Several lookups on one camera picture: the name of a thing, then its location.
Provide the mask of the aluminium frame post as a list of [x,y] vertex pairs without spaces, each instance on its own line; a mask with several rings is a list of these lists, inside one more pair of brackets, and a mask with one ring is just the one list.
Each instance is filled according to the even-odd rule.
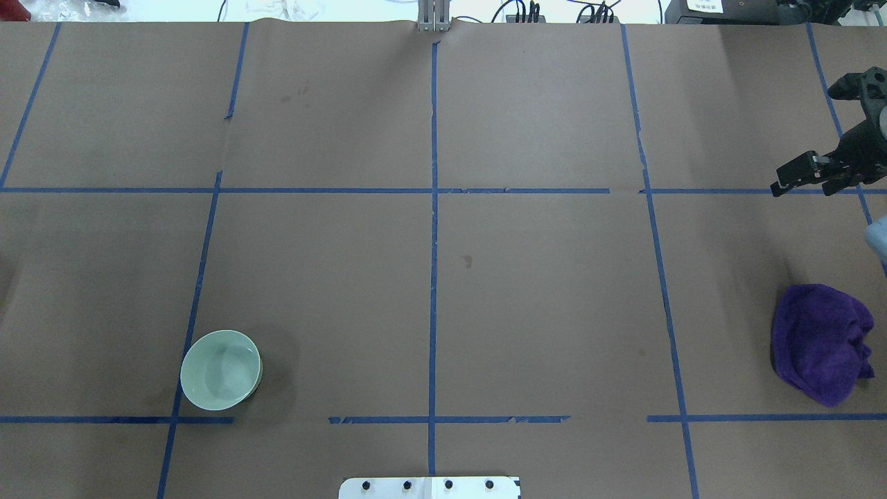
[[421,33],[448,32],[452,28],[450,0],[417,1],[417,29]]

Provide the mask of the crumpled white tissue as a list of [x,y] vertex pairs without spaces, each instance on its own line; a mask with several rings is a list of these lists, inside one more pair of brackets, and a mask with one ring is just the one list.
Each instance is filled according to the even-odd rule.
[[247,18],[313,21],[326,10],[326,1],[245,1]]

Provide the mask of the purple cloth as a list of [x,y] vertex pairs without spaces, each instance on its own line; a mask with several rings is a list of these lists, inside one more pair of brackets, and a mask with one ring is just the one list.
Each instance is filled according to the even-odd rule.
[[772,369],[812,400],[837,408],[859,381],[875,377],[866,343],[874,326],[868,307],[843,291],[789,286],[773,316]]

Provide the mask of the light green bowl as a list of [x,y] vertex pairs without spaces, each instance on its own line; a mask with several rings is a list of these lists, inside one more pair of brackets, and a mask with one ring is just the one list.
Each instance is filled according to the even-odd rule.
[[256,343],[240,331],[213,331],[191,345],[179,382],[200,410],[230,410],[246,401],[262,382],[264,364]]

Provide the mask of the black printer box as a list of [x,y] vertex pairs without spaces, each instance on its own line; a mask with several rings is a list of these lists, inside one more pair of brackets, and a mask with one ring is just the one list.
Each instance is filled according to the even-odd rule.
[[776,1],[671,1],[665,24],[785,26],[796,20]]

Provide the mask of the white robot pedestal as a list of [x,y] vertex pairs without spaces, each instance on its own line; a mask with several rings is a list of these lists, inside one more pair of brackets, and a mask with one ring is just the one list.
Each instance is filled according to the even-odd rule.
[[339,498],[520,498],[520,479],[509,476],[352,478]]

